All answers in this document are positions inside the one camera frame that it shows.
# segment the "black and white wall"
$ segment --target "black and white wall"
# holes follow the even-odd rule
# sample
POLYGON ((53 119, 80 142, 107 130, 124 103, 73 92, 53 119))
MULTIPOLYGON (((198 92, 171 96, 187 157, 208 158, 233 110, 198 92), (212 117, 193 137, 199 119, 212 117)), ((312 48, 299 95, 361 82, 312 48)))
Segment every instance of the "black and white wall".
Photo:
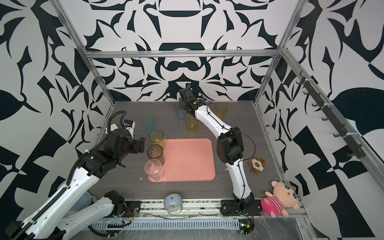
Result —
MULTIPOLYGON (((63 0, 90 51, 276 49, 297 0, 63 0)), ((270 57, 97 59, 117 101, 253 100, 270 57)))
POLYGON ((109 101, 47 0, 0 0, 0 238, 92 147, 109 101))
MULTIPOLYGON (((380 0, 309 0, 287 45, 342 114, 383 158, 380 0)), ((279 162, 318 237, 384 239, 384 192, 281 59, 259 101, 279 162)))

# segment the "plastic cup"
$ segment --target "plastic cup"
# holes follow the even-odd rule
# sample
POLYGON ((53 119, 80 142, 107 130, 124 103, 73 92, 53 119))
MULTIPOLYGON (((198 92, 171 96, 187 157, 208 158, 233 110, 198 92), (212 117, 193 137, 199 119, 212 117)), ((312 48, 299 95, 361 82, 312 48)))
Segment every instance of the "plastic cup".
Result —
POLYGON ((187 111, 180 107, 180 102, 175 103, 175 109, 176 109, 176 116, 177 119, 182 122, 187 118, 187 111))
POLYGON ((152 145, 147 150, 147 155, 151 159, 157 159, 160 161, 161 165, 164 165, 164 155, 163 148, 160 145, 152 145))
POLYGON ((155 181, 159 181, 163 177, 161 162, 157 159, 149 160, 144 166, 145 173, 155 181))
POLYGON ((160 145, 163 150, 165 149, 165 143, 164 143, 164 133, 160 130, 153 131, 149 134, 149 140, 151 141, 152 145, 157 144, 160 145))
POLYGON ((189 115, 185 121, 185 124, 187 125, 187 131, 189 133, 195 133, 197 131, 197 125, 199 124, 199 121, 194 118, 194 116, 189 115))
POLYGON ((215 104, 215 115, 220 118, 222 121, 224 121, 225 113, 227 112, 227 106, 223 103, 216 103, 215 104))
POLYGON ((145 116, 141 119, 141 122, 148 134, 156 130, 155 118, 153 116, 145 116))

